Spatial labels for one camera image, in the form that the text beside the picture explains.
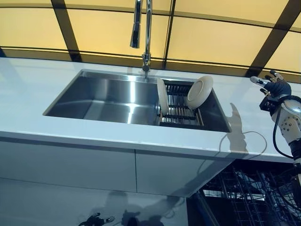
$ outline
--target stainless steel sink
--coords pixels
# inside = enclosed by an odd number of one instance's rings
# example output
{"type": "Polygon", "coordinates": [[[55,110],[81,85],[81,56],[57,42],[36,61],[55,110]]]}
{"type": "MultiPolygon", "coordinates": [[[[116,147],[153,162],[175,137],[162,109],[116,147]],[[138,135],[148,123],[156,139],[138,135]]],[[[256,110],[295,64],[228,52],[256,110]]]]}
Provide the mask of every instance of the stainless steel sink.
{"type": "Polygon", "coordinates": [[[158,125],[157,80],[82,70],[46,116],[158,125]]]}

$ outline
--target white countertop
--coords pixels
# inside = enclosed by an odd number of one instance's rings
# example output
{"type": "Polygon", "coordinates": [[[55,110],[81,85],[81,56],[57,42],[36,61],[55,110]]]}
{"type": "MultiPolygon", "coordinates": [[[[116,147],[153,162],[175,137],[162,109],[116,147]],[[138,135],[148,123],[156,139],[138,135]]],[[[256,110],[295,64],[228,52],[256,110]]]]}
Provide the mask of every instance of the white countertop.
{"type": "MultiPolygon", "coordinates": [[[[0,58],[0,137],[292,162],[275,151],[272,144],[274,122],[268,112],[260,110],[259,103],[264,96],[260,87],[248,78],[211,75],[222,109],[227,117],[231,117],[232,132],[229,134],[43,116],[81,69],[143,74],[141,68],[0,58]],[[231,103],[240,116],[232,115],[231,103]]],[[[191,80],[204,74],[151,70],[149,75],[191,80]]],[[[290,84],[293,95],[301,97],[301,84],[290,84]]],[[[291,155],[279,131],[277,144],[280,150],[291,155]]]]}

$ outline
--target robotic arm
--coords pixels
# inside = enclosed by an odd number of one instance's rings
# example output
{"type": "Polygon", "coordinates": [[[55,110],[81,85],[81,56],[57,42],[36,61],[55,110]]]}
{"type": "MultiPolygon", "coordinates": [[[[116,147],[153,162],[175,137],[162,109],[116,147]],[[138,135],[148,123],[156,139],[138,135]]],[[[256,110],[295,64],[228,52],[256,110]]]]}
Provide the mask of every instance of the robotic arm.
{"type": "Polygon", "coordinates": [[[250,80],[263,87],[260,91],[265,98],[260,103],[260,109],[268,111],[275,122],[273,130],[273,144],[275,149],[285,157],[294,160],[293,165],[296,176],[292,183],[295,189],[294,199],[299,208],[301,207],[301,98],[292,96],[291,86],[284,80],[281,74],[270,71],[273,76],[266,76],[263,80],[251,77],[250,80]],[[276,130],[280,128],[282,136],[291,148],[292,156],[282,153],[276,144],[276,130]]]}

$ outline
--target cabinet door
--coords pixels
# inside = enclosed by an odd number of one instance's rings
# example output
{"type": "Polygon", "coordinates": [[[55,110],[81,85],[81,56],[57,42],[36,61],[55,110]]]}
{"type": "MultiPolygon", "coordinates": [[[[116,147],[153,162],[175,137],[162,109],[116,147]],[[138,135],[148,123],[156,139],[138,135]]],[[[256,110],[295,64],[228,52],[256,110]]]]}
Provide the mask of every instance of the cabinet door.
{"type": "Polygon", "coordinates": [[[233,159],[151,155],[136,151],[137,191],[190,197],[233,159]]]}
{"type": "Polygon", "coordinates": [[[0,178],[136,192],[135,152],[0,142],[0,178]]]}

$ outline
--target faucet spout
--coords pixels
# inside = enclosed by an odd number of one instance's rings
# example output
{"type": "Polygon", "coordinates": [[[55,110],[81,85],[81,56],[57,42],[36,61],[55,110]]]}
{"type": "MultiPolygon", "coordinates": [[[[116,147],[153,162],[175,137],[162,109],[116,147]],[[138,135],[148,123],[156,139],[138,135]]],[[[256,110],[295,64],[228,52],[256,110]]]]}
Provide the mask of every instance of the faucet spout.
{"type": "Polygon", "coordinates": [[[140,22],[141,22],[142,3],[143,0],[136,0],[133,31],[132,31],[132,37],[130,42],[130,47],[132,48],[139,48],[140,46],[140,22]]]}
{"type": "MultiPolygon", "coordinates": [[[[134,11],[134,24],[131,37],[130,46],[139,48],[140,39],[140,22],[141,22],[141,9],[143,0],[136,0],[134,11]]],[[[143,67],[145,72],[150,71],[151,65],[151,16],[152,16],[152,0],[146,0],[146,35],[145,35],[145,52],[142,54],[143,67]]]]}

